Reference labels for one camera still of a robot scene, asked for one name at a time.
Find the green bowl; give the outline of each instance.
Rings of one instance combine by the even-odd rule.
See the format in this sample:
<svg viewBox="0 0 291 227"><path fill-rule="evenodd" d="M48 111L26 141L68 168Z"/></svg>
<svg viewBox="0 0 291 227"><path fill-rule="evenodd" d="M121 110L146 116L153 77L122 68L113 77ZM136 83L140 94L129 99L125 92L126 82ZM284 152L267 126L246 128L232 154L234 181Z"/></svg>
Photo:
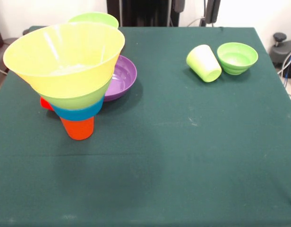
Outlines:
<svg viewBox="0 0 291 227"><path fill-rule="evenodd" d="M109 79L109 81L106 82L104 86L102 86L100 89L84 96L79 96L79 97L74 97L74 98L54 98L54 97L44 96L42 94L39 94L39 95L43 97L50 104L53 104L54 106L57 106L62 109L67 109L67 110L83 109L95 104L104 96L104 94L106 93L110 85L111 80L112 78Z"/></svg>
<svg viewBox="0 0 291 227"><path fill-rule="evenodd" d="M69 20L69 22L81 22L81 21L103 23L106 25L113 26L115 28L118 28L119 26L119 22L115 17L113 17L110 14L102 12L83 13Z"/></svg>
<svg viewBox="0 0 291 227"><path fill-rule="evenodd" d="M225 72L239 75L258 60L256 50L246 44L225 43L219 46L217 55Z"/></svg>

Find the yellow bowl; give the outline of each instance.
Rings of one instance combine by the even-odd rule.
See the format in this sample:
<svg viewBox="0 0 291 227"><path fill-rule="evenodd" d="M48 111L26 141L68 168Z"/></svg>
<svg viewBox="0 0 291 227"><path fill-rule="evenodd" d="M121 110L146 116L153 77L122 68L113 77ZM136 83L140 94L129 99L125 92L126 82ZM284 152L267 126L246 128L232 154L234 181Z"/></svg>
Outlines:
<svg viewBox="0 0 291 227"><path fill-rule="evenodd" d="M124 43L124 35L112 26L66 23L19 38L8 47L3 59L37 93L74 98L106 84Z"/></svg>

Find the plastic cup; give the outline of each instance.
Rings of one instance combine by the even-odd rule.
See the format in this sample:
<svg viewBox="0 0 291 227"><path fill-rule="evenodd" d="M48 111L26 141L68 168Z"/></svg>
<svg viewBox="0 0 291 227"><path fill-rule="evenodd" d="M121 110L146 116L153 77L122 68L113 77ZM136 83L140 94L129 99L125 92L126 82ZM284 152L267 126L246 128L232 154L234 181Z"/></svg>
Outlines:
<svg viewBox="0 0 291 227"><path fill-rule="evenodd" d="M79 110L67 110L54 105L51 106L55 113L61 118L67 119L69 121L82 121L97 115L103 106L103 100L104 97L102 97L101 100L97 103Z"/></svg>
<svg viewBox="0 0 291 227"><path fill-rule="evenodd" d="M40 98L41 107L46 108L48 110L54 111L50 103L44 100L42 97Z"/></svg>
<svg viewBox="0 0 291 227"><path fill-rule="evenodd" d="M195 47L187 56L187 64L204 82L216 80L222 69L208 45Z"/></svg>
<svg viewBox="0 0 291 227"><path fill-rule="evenodd" d="M110 14L102 12L83 13L69 20L69 22L81 22L81 21L103 23L106 25L113 26L115 28L118 28L119 26L119 22L115 17L113 17Z"/></svg>
<svg viewBox="0 0 291 227"><path fill-rule="evenodd" d="M257 51L242 43L225 43L217 50L218 58L225 72L239 75L252 67L258 60Z"/></svg>
<svg viewBox="0 0 291 227"><path fill-rule="evenodd" d="M55 98L44 96L42 94L39 95L52 105L62 109L67 110L83 109L100 101L101 98L104 96L105 92L107 91L110 83L111 79L108 82L106 82L100 89L91 92L90 94L74 98Z"/></svg>
<svg viewBox="0 0 291 227"><path fill-rule="evenodd" d="M66 23L17 39L3 59L37 93L74 98L102 88L112 78L124 44L124 35L112 26Z"/></svg>
<svg viewBox="0 0 291 227"><path fill-rule="evenodd" d="M90 137L94 131L94 117L83 121L69 121L60 118L67 134L74 140L85 140Z"/></svg>

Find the light green cup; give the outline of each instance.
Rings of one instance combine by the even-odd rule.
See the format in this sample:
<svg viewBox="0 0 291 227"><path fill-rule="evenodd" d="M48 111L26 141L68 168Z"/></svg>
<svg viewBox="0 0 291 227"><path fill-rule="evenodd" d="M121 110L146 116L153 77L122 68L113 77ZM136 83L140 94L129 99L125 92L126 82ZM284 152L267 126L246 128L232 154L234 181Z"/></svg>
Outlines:
<svg viewBox="0 0 291 227"><path fill-rule="evenodd" d="M187 64L204 82L216 80L222 69L208 45L195 47L187 56Z"/></svg>
<svg viewBox="0 0 291 227"><path fill-rule="evenodd" d="M225 43L219 46L217 55L225 72L239 75L258 60L256 50L246 44Z"/></svg>
<svg viewBox="0 0 291 227"><path fill-rule="evenodd" d="M98 102L106 93L110 83L111 79L107 81L107 83L104 84L100 89L79 97L74 98L54 98L54 97L48 97L44 96L42 94L39 94L41 97L43 97L46 101L53 104L54 106L57 106L59 108L67 109L67 110L77 110L77 109L83 109L88 106L91 106Z"/></svg>
<svg viewBox="0 0 291 227"><path fill-rule="evenodd" d="M81 21L103 23L106 25L113 26L115 28L118 28L119 26L119 22L115 17L113 17L110 14L102 12L83 13L69 20L69 22L81 22Z"/></svg>

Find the blue cup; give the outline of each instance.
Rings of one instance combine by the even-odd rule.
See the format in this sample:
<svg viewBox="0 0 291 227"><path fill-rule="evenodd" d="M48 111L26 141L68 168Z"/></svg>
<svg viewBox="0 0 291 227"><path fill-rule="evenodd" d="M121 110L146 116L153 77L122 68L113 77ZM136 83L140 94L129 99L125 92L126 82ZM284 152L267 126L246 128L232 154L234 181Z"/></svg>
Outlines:
<svg viewBox="0 0 291 227"><path fill-rule="evenodd" d="M104 96L97 103L78 110L62 109L52 104L51 106L59 117L66 119L68 121L77 122L89 119L90 117L94 117L95 115L97 115L103 106L103 100Z"/></svg>

